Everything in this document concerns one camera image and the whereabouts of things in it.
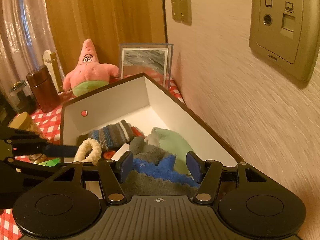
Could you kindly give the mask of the red black plaster packet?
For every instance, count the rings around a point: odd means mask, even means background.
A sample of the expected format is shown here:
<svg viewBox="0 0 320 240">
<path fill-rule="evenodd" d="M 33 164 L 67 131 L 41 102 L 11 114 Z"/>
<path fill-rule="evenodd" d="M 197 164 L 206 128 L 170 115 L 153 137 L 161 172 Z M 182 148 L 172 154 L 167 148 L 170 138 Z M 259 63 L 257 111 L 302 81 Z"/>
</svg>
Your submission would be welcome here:
<svg viewBox="0 0 320 240">
<path fill-rule="evenodd" d="M 145 134 L 136 126 L 132 126 L 131 130 L 136 137 L 138 136 L 145 137 Z M 104 152 L 102 157 L 104 159 L 118 160 L 129 149 L 129 146 L 130 146 L 130 142 L 127 142 L 123 144 L 120 148 L 116 148 L 115 150 L 109 150 Z"/>
</svg>

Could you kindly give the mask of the cream fluffy hair scrunchie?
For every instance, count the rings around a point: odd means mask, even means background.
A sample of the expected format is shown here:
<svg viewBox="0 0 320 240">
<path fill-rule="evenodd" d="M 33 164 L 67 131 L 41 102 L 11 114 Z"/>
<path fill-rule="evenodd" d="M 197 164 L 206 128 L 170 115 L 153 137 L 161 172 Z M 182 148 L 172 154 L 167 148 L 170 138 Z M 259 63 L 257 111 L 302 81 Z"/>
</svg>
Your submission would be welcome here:
<svg viewBox="0 0 320 240">
<path fill-rule="evenodd" d="M 97 165 L 102 154 L 100 143 L 95 139 L 86 139 L 79 146 L 74 161 Z"/>
</svg>

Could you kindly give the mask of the green grey microfibre cloth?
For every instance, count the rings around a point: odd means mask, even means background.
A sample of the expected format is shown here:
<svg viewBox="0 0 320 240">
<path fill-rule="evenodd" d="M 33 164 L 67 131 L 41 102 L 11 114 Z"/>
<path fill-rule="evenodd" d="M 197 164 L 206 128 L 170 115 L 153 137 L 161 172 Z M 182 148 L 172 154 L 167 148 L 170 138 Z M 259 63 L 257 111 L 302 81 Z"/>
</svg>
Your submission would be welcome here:
<svg viewBox="0 0 320 240">
<path fill-rule="evenodd" d="M 154 127 L 151 133 L 145 138 L 148 145 L 159 147 L 168 153 L 176 155 L 174 171 L 190 176 L 186 165 L 186 156 L 194 151 L 188 142 L 177 132 L 169 129 Z"/>
</svg>

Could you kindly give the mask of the pink Patrick star plush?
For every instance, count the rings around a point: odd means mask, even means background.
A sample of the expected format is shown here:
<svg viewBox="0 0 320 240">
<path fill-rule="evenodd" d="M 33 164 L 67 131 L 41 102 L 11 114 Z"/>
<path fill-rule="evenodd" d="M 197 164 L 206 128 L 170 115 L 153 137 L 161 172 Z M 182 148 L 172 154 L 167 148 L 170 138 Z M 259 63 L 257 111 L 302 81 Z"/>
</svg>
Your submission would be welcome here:
<svg viewBox="0 0 320 240">
<path fill-rule="evenodd" d="M 78 97 L 109 84 L 110 77 L 118 77 L 119 68 L 114 64 L 100 63 L 91 39 L 82 45 L 78 64 L 63 81 L 64 91 L 72 90 Z"/>
</svg>

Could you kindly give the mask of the network wall socket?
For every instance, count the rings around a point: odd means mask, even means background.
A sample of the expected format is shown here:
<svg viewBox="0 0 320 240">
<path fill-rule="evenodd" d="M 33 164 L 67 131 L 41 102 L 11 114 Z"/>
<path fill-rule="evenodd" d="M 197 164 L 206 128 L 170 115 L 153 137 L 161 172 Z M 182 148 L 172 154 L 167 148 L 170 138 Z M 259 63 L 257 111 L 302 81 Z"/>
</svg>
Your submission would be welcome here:
<svg viewBox="0 0 320 240">
<path fill-rule="evenodd" d="M 249 47 L 308 82 L 319 51 L 319 0 L 252 0 Z"/>
</svg>

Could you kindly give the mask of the green tissue box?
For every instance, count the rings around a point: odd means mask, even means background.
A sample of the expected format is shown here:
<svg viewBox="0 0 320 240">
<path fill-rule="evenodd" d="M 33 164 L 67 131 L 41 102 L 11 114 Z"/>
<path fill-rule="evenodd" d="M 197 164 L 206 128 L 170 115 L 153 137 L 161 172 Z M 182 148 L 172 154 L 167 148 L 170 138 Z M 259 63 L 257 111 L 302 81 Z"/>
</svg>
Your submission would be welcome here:
<svg viewBox="0 0 320 240">
<path fill-rule="evenodd" d="M 53 167 L 53 166 L 59 164 L 60 162 L 61 162 L 60 158 L 54 158 L 54 159 L 49 159 L 47 161 L 41 162 L 41 163 L 39 163 L 39 165 Z"/>
</svg>

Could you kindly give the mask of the grey blue microfibre cloth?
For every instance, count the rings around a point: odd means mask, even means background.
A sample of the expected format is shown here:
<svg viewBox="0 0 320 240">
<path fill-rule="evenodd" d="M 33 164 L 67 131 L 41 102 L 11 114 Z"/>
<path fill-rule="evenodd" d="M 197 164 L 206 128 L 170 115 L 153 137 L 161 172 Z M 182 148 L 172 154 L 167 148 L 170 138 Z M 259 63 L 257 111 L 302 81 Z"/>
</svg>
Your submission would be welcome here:
<svg viewBox="0 0 320 240">
<path fill-rule="evenodd" d="M 132 196 L 193 197 L 199 184 L 190 176 L 174 171 L 176 156 L 153 145 L 143 137 L 130 142 L 133 153 L 132 171 L 121 187 L 128 198 Z"/>
</svg>

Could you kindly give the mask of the brown cardboard box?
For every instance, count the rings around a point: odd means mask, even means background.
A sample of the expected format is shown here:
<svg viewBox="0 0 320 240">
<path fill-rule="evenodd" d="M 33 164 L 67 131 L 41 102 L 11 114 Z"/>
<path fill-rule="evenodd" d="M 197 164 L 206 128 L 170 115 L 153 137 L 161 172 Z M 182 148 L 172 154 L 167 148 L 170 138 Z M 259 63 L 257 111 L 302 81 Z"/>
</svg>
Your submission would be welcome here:
<svg viewBox="0 0 320 240">
<path fill-rule="evenodd" d="M 137 74 L 63 104 L 60 142 L 125 120 L 149 135 L 154 127 L 177 132 L 202 160 L 236 167 L 243 158 L 184 103 L 146 74 Z"/>
</svg>

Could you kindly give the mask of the white small flat packet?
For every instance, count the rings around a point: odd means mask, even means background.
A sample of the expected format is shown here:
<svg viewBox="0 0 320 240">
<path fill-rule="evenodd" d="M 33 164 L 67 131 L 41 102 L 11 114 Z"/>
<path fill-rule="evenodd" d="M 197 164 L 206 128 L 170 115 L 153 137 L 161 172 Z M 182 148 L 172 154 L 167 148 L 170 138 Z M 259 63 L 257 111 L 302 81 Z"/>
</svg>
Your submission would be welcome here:
<svg viewBox="0 0 320 240">
<path fill-rule="evenodd" d="M 119 150 L 111 157 L 112 160 L 118 161 L 129 150 L 129 144 L 123 144 Z"/>
</svg>

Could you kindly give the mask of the translucent window curtain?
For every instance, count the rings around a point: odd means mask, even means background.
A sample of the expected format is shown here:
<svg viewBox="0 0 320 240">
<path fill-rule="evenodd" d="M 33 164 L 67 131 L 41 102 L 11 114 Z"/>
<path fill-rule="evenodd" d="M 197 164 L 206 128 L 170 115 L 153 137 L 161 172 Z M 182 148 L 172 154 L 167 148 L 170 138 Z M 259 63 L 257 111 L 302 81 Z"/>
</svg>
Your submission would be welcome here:
<svg viewBox="0 0 320 240">
<path fill-rule="evenodd" d="M 1 0 L 1 92 L 43 65 L 46 50 L 55 52 L 46 0 Z"/>
</svg>

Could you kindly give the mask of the white wooden chair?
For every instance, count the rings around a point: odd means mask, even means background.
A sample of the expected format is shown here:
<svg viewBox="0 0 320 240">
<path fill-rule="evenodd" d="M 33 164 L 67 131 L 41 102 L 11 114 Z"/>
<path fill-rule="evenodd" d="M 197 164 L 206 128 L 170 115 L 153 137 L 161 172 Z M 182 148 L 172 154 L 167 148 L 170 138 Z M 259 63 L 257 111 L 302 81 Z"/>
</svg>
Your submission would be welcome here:
<svg viewBox="0 0 320 240">
<path fill-rule="evenodd" d="M 43 62 L 47 66 L 49 74 L 52 77 L 55 89 L 58 93 L 63 92 L 62 88 L 62 77 L 60 68 L 57 62 L 56 53 L 51 52 L 50 50 L 45 50 L 43 54 Z"/>
</svg>

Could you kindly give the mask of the double wall socket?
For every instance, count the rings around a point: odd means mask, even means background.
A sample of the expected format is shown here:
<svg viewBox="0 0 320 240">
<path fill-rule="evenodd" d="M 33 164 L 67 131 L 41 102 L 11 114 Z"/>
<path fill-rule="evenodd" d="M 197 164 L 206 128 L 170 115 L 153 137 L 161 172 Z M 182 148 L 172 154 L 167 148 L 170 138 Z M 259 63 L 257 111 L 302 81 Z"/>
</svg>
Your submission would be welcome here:
<svg viewBox="0 0 320 240">
<path fill-rule="evenodd" d="M 171 0 L 171 10 L 174 21 L 192 24 L 191 0 Z"/>
</svg>

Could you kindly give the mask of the brown cylindrical canister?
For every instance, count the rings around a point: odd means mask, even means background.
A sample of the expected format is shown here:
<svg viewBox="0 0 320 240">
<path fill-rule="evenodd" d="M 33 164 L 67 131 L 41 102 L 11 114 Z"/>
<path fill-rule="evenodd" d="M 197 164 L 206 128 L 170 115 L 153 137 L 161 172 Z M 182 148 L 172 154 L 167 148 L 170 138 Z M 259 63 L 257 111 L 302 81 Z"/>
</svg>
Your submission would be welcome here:
<svg viewBox="0 0 320 240">
<path fill-rule="evenodd" d="M 32 70 L 26 78 L 43 113 L 51 112 L 60 105 L 59 95 L 46 65 Z"/>
</svg>

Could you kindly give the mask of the striped grey blue sock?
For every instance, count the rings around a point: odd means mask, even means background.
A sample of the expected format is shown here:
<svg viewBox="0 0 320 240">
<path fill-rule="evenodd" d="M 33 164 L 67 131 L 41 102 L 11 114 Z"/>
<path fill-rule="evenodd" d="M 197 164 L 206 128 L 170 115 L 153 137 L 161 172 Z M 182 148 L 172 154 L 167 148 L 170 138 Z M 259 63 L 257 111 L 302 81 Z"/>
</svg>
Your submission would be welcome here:
<svg viewBox="0 0 320 240">
<path fill-rule="evenodd" d="M 135 137 L 131 126 L 125 120 L 121 120 L 116 124 L 107 125 L 78 136 L 76 146 L 80 146 L 86 139 L 94 139 L 99 142 L 102 151 L 106 152 L 130 143 Z"/>
</svg>

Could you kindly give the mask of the wooden door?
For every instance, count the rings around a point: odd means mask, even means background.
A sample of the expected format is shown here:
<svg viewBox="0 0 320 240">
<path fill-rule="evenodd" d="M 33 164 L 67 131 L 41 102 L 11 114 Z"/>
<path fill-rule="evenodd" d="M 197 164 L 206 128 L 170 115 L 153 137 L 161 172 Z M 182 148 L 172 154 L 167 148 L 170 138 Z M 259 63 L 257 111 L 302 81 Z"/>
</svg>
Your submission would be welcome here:
<svg viewBox="0 0 320 240">
<path fill-rule="evenodd" d="M 63 72 L 73 70 L 90 38 L 99 62 L 119 63 L 122 43 L 167 42 L 164 0 L 45 0 Z"/>
</svg>

